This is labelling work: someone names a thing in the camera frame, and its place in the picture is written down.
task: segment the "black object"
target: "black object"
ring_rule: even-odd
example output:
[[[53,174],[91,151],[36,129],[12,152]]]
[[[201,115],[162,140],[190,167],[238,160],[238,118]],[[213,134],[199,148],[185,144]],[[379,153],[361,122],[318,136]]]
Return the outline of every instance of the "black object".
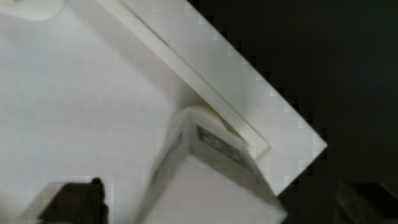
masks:
[[[53,197],[39,219],[44,224],[107,224],[108,207],[100,178],[91,183],[68,183]]]
[[[380,183],[341,182],[336,195],[334,223],[398,223],[396,186]]]

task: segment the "dark background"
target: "dark background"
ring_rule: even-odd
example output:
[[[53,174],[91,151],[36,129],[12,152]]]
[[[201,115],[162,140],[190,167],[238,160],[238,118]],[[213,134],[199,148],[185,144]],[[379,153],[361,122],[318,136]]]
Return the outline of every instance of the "dark background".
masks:
[[[190,0],[329,143],[279,198],[332,223],[341,179],[396,182],[398,1]]]

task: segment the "white panel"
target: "white panel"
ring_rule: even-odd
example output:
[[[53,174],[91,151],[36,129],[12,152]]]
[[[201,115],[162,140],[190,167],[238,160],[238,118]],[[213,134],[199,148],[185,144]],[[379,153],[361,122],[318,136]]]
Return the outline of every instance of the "white panel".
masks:
[[[117,0],[100,1],[117,5]],[[156,53],[162,60],[172,64],[171,61],[180,63],[183,58],[194,72],[183,73],[180,67],[171,67],[236,128],[249,144],[259,143],[249,139],[251,135],[245,132],[249,129],[270,143],[272,150],[263,159],[256,158],[254,152],[251,153],[274,192],[279,194],[325,149],[325,142],[188,2],[185,0],[121,0],[121,2],[130,8],[130,16],[121,5],[112,8],[117,15],[126,13],[119,16],[121,21],[132,25],[130,21],[140,19],[142,23],[128,26],[133,34],[148,36],[142,40],[148,45],[156,43],[149,40],[156,38],[167,44],[174,54]],[[149,46],[155,52],[164,52],[164,47],[162,45],[158,50]],[[204,80],[210,88],[197,84],[194,79]],[[219,95],[217,100],[206,97],[208,89],[213,90],[211,94]],[[226,108],[219,105],[220,100],[226,101],[227,110],[233,109],[238,113],[235,117],[243,118],[249,124],[243,131],[233,116],[222,110]]]

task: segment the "white surface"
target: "white surface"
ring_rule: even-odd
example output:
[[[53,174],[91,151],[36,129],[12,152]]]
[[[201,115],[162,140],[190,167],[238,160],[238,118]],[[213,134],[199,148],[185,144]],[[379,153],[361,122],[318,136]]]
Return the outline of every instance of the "white surface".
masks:
[[[284,212],[188,156],[144,224],[277,224]]]
[[[187,0],[100,1],[249,144],[270,143],[263,159],[251,154],[279,194],[327,146],[311,126]]]
[[[231,107],[227,101],[224,100],[217,90],[213,89],[210,83],[201,78],[197,71],[192,69],[190,65],[185,62],[185,58],[180,57],[174,50],[171,49],[169,45],[165,44],[164,40],[158,38],[156,34],[151,31],[151,28],[140,21],[140,18],[135,17],[132,14],[130,9],[121,4],[119,0],[98,0],[112,12],[116,18],[119,19],[121,23],[124,24],[128,30],[132,31],[132,35],[142,40],[148,45],[148,48],[153,50],[156,56],[164,60],[165,64],[172,68],[178,76],[188,83],[192,89],[199,93],[203,99],[210,103],[211,107],[215,108],[222,118],[227,120],[229,125],[236,129],[245,141],[249,142],[249,150],[254,158],[259,158],[268,150],[268,143],[259,136],[256,130],[251,127],[242,115],[236,113],[235,108]]]
[[[0,15],[0,222],[48,183],[100,176],[130,223],[169,120],[199,102],[94,0],[43,23]]]
[[[64,0],[0,0],[0,13],[30,21],[53,18],[62,7]]]
[[[172,120],[169,133],[174,134],[167,137],[133,224],[279,224],[286,212],[242,139],[227,132],[203,107],[185,108]],[[197,127],[206,130],[206,140],[199,138]]]

